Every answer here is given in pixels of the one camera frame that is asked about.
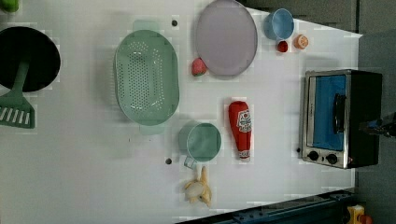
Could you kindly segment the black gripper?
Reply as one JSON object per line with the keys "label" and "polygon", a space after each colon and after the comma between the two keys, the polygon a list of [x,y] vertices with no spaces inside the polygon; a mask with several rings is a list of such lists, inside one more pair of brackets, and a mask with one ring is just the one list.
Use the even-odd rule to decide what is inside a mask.
{"label": "black gripper", "polygon": [[380,119],[362,122],[359,126],[359,130],[368,134],[395,138],[396,113],[391,113]]}

